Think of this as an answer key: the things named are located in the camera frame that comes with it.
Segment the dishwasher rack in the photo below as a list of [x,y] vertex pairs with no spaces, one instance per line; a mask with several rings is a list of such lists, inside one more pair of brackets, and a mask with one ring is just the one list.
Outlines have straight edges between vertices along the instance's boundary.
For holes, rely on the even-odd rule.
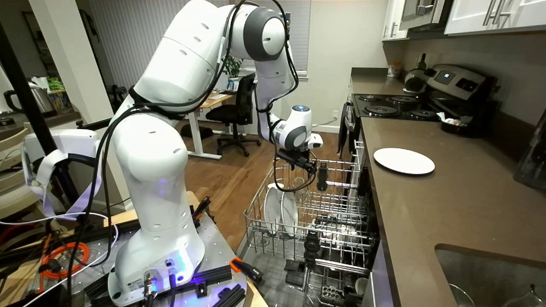
[[[335,287],[343,291],[354,286],[359,277],[369,277],[366,267],[368,254],[377,239],[369,235],[370,195],[357,196],[358,185],[352,182],[359,176],[356,163],[317,160],[317,166],[327,169],[326,189],[317,187],[319,175],[308,187],[294,192],[298,210],[296,225],[281,221],[273,225],[264,218],[265,195],[268,185],[275,182],[285,187],[300,186],[307,180],[307,172],[283,164],[271,169],[262,182],[249,207],[245,210],[246,249],[274,258],[305,261],[304,242],[309,231],[317,232],[321,250],[313,269],[305,269],[304,291],[306,304],[311,306],[339,305],[322,289]],[[272,234],[273,226],[278,231]]]

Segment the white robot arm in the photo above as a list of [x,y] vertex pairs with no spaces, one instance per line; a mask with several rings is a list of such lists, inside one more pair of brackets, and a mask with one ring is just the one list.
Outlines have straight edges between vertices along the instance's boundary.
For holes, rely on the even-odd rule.
[[[193,227],[184,184],[188,154],[169,114],[188,113],[199,106],[197,98],[216,79],[227,46],[231,55],[255,61],[260,136],[279,148],[280,158],[314,173],[308,152],[322,146],[322,139],[311,132],[311,110],[294,106],[286,120],[270,112],[272,102],[297,83],[284,21],[254,4],[237,7],[232,19],[233,5],[217,8],[204,0],[189,1],[112,119],[115,122],[143,102],[157,112],[126,117],[111,132],[141,224],[118,252],[115,273],[109,276],[110,296],[121,294],[112,300],[118,306],[141,300],[145,279],[157,281],[156,293],[169,289],[170,274],[176,274],[177,286],[188,283],[203,259],[205,246]],[[226,21],[233,25],[230,44],[224,37]]]

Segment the black chair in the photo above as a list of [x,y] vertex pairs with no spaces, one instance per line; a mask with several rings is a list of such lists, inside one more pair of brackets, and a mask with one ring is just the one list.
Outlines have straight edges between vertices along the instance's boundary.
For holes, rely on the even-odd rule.
[[243,143],[254,142],[258,146],[262,144],[259,140],[245,139],[242,134],[237,132],[237,125],[252,124],[252,91],[254,90],[255,75],[246,75],[239,80],[235,104],[221,105],[206,114],[208,120],[220,121],[225,123],[226,126],[233,124],[233,138],[218,138],[217,140],[217,153],[219,155],[226,147],[237,145],[243,150],[245,157],[248,157],[250,153],[248,153]]

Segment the hardwood floor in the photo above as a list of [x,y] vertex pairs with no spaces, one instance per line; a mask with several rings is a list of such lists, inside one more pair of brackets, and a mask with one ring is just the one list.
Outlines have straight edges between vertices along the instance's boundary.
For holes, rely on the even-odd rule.
[[[199,122],[201,126],[224,129],[222,124]],[[322,148],[313,152],[320,159],[337,160],[337,134],[320,133],[324,140]],[[203,140],[205,152],[216,153],[216,139],[213,135]],[[258,138],[247,135],[247,138]],[[193,150],[193,140],[184,138],[188,150]],[[186,187],[193,191],[199,200],[209,196],[218,229],[229,246],[236,250],[245,233],[243,212],[252,201],[258,187],[272,167],[274,147],[265,141],[261,146],[248,143],[250,157],[245,157],[235,146],[223,151],[220,160],[189,157],[186,165]]]

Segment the microwave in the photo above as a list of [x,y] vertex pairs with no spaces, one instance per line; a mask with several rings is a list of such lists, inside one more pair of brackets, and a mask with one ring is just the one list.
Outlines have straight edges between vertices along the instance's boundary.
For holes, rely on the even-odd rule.
[[445,27],[452,4],[453,0],[405,0],[400,30]]

